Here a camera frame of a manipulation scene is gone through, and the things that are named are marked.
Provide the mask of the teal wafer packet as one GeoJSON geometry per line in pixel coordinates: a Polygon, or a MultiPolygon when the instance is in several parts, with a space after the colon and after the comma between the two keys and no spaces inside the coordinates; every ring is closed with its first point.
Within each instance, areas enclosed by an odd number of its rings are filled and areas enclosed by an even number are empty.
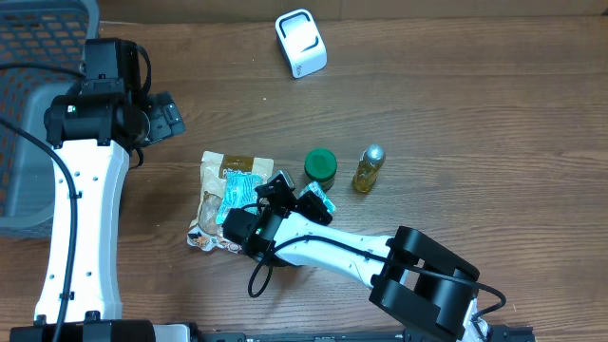
{"type": "Polygon", "coordinates": [[[255,213],[257,208],[256,188],[264,182],[260,175],[242,174],[229,172],[226,174],[226,187],[218,210],[216,224],[222,225],[231,209],[245,207],[250,213],[255,213]]]}

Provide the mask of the teal tissue pack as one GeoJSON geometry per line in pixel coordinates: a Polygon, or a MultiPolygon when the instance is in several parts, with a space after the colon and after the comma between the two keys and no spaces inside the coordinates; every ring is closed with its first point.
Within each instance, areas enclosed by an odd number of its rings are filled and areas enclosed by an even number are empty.
{"type": "Polygon", "coordinates": [[[313,192],[325,205],[329,214],[333,214],[336,210],[336,206],[326,195],[321,185],[317,181],[312,181],[306,185],[299,193],[299,196],[303,196],[308,192],[313,192]]]}

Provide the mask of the green lidded jar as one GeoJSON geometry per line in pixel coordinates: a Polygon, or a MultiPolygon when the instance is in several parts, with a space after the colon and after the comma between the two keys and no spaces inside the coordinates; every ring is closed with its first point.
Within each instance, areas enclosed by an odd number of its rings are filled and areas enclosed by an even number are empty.
{"type": "Polygon", "coordinates": [[[336,172],[337,158],[329,149],[317,148],[306,156],[304,173],[311,181],[318,182],[324,192],[333,187],[336,172]]]}

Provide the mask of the brown snack bag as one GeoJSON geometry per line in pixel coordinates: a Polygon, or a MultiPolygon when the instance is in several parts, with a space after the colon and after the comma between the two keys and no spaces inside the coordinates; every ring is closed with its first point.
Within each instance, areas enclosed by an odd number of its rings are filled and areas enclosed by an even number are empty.
{"type": "Polygon", "coordinates": [[[204,253],[223,250],[240,253],[240,246],[228,240],[216,218],[226,187],[229,172],[260,175],[264,182],[272,176],[275,162],[261,157],[234,156],[205,151],[200,165],[200,201],[196,217],[186,235],[188,245],[204,253]]]}

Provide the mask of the yellow dish soap bottle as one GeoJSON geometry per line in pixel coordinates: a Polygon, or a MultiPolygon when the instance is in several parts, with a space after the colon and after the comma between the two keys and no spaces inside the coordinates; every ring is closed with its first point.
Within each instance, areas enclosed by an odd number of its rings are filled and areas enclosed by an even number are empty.
{"type": "Polygon", "coordinates": [[[386,160],[384,148],[370,145],[363,153],[352,178],[353,188],[360,193],[369,193],[375,185],[378,173],[386,160]]]}

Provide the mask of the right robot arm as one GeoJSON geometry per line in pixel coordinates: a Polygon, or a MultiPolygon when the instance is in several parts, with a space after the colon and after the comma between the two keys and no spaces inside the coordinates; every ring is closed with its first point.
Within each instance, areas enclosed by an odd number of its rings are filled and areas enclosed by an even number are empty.
{"type": "Polygon", "coordinates": [[[392,237],[333,229],[315,192],[295,197],[280,180],[256,191],[265,201],[230,210],[222,228],[259,266],[311,266],[351,277],[370,289],[371,303],[434,340],[489,337],[477,308],[478,269],[440,243],[406,226],[392,237]]]}

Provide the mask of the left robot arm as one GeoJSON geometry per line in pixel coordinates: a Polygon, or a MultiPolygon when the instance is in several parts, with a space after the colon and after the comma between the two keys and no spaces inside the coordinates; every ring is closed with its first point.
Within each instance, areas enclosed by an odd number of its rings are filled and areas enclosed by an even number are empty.
{"type": "Polygon", "coordinates": [[[195,341],[193,323],[125,319],[117,277],[121,196],[130,158],[184,132],[169,93],[150,94],[145,49],[118,38],[85,41],[85,73],[44,114],[43,141],[16,132],[53,161],[47,275],[33,323],[12,341],[195,341]]]}

